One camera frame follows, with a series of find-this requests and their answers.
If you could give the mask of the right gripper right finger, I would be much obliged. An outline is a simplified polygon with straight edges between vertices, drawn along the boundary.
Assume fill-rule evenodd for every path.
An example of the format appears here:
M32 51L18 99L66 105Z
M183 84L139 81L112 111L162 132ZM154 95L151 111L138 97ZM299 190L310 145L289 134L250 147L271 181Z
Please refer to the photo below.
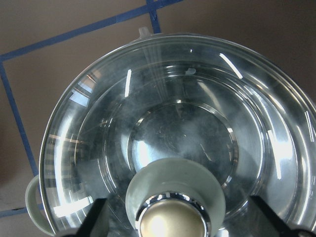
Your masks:
M296 236L296 233L259 196L249 197L249 228L254 237Z

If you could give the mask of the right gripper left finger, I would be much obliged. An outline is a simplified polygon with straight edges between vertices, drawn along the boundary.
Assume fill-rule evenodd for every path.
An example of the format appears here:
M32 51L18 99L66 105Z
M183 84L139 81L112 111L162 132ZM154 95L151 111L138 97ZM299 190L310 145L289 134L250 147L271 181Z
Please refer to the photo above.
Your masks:
M109 216L108 199L96 199L75 237L107 237L110 229Z

